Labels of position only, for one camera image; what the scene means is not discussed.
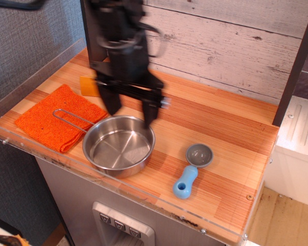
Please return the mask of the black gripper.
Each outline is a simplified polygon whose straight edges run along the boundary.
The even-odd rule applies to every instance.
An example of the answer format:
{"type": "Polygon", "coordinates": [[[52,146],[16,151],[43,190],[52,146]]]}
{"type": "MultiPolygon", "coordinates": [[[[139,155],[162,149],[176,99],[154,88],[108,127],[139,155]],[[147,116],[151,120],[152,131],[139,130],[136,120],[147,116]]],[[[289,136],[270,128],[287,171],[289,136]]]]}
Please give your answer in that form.
{"type": "Polygon", "coordinates": [[[149,55],[145,33],[134,38],[107,41],[102,37],[98,43],[108,52],[109,62],[94,65],[97,86],[106,110],[115,115],[122,107],[120,95],[142,101],[146,128],[157,119],[160,108],[168,108],[171,99],[162,95],[163,82],[148,70],[149,55]]]}

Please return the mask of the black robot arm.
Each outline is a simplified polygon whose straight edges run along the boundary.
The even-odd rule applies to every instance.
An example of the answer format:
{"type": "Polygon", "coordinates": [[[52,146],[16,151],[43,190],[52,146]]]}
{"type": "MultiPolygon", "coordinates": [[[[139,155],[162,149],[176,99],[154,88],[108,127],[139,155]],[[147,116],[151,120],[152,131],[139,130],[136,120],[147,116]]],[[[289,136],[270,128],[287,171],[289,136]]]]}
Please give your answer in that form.
{"type": "Polygon", "coordinates": [[[108,62],[96,61],[96,84],[110,115],[122,104],[121,95],[141,101],[144,124],[149,128],[164,107],[163,82],[148,69],[149,59],[146,31],[159,30],[141,22],[145,15],[142,1],[90,1],[100,36],[97,42],[108,53],[108,62]]]}

